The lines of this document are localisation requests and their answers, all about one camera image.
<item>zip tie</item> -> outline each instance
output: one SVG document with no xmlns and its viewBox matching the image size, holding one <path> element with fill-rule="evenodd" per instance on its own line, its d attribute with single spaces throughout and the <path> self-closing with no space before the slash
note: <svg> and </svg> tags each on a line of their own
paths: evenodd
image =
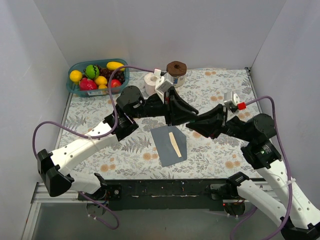
<svg viewBox="0 0 320 240">
<path fill-rule="evenodd" d="M 99 152 L 100 149 L 98 148 L 98 146 L 96 145 L 95 141 L 92 139 L 90 134 L 86 134 L 88 136 L 88 139 L 92 142 L 92 144 L 95 146 L 95 148 L 97 149 L 97 151 Z"/>
<path fill-rule="evenodd" d="M 284 185 L 280 186 L 280 187 L 273 187 L 272 189 L 283 189 L 288 187 L 290 184 L 292 185 L 294 182 L 296 181 L 295 178 L 292 178 L 292 180 L 287 181 Z"/>
<path fill-rule="evenodd" d="M 293 184 L 295 181 L 296 181 L 296 179 L 295 179 L 295 178 L 292 178 L 292 180 L 289 180 L 289 181 L 288 181 L 287 185 Z"/>
</svg>

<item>white panel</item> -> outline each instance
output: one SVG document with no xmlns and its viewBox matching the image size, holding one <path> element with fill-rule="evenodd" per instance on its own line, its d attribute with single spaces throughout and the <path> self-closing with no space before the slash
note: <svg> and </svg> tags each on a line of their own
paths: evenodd
<svg viewBox="0 0 320 240">
<path fill-rule="evenodd" d="M 281 140 L 302 191 L 320 208 L 320 2 L 287 0 L 252 67 L 275 100 Z M 267 100 L 262 108 L 271 114 Z"/>
<path fill-rule="evenodd" d="M 32 134 L 61 121 L 68 65 L 32 0 L 0 1 L 0 236 L 22 236 L 39 179 Z M 43 127 L 37 149 L 54 147 L 58 129 Z"/>
<path fill-rule="evenodd" d="M 285 0 L 34 0 L 67 62 L 250 67 Z"/>
</svg>

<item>teal plastic basket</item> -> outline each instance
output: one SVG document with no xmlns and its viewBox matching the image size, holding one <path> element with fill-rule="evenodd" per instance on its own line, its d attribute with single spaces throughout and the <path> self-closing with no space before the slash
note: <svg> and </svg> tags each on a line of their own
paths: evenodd
<svg viewBox="0 0 320 240">
<path fill-rule="evenodd" d="M 105 68 L 107 63 L 109 63 L 109 62 L 118 62 L 118 63 L 122 63 L 123 65 L 128 65 L 125 60 L 118 59 L 118 58 L 79 62 L 79 63 L 73 65 L 68 71 L 68 77 L 67 77 L 67 81 L 66 81 L 66 89 L 70 93 L 77 94 L 79 97 L 82 97 L 82 98 L 108 95 L 109 92 L 108 92 L 107 88 L 81 91 L 79 89 L 79 85 L 76 85 L 73 81 L 70 80 L 69 75 L 73 70 L 78 70 L 78 71 L 84 73 L 84 69 L 86 69 L 86 67 L 88 65 L 99 65 L 102 68 Z M 127 86 L 128 82 L 129 82 L 129 78 L 130 78 L 129 68 L 125 68 L 124 69 L 124 83 L 121 86 L 112 87 L 111 93 L 112 94 L 121 93 L 122 90 Z"/>
</svg>

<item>lemon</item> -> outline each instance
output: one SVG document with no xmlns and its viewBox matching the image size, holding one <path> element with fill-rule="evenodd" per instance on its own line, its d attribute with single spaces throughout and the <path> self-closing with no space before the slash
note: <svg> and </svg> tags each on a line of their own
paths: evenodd
<svg viewBox="0 0 320 240">
<path fill-rule="evenodd" d="M 95 84 L 97 84 L 98 86 L 100 85 L 107 85 L 108 81 L 104 76 L 98 76 L 95 80 L 94 80 Z"/>
<path fill-rule="evenodd" d="M 79 82 L 82 79 L 82 72 L 78 70 L 73 70 L 72 72 L 70 72 L 69 77 L 70 77 L 70 80 L 74 82 L 74 84 L 79 85 Z"/>
<path fill-rule="evenodd" d="M 98 89 L 107 89 L 108 87 L 104 84 L 99 85 Z"/>
<path fill-rule="evenodd" d="M 119 67 L 122 67 L 123 64 L 117 61 L 110 61 L 106 64 L 106 68 L 109 70 L 116 70 Z"/>
</svg>

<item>floral tablecloth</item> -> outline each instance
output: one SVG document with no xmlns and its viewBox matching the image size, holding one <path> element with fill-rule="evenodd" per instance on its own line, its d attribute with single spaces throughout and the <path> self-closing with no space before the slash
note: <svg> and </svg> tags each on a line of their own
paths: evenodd
<svg viewBox="0 0 320 240">
<path fill-rule="evenodd" d="M 147 98 L 144 87 L 146 72 L 130 72 L 129 85 L 136 85 Z M 199 110 L 199 114 L 223 102 L 225 92 L 235 91 L 241 101 L 254 98 L 245 70 L 188 70 L 186 82 L 177 88 L 178 94 Z M 65 126 L 86 134 L 113 111 L 109 96 L 81 98 L 73 95 Z M 247 121 L 259 113 L 257 104 L 251 104 L 238 114 Z M 212 140 L 177 126 L 187 137 L 187 160 L 162 167 L 150 130 L 163 126 L 164 117 L 135 119 L 139 128 L 121 142 L 106 147 L 80 163 L 74 170 L 83 173 L 100 173 L 105 179 L 206 179 L 227 178 L 242 171 L 250 178 L 260 175 L 245 161 L 240 150 L 244 142 L 221 134 Z M 63 131 L 59 147 L 77 136 Z"/>
</svg>

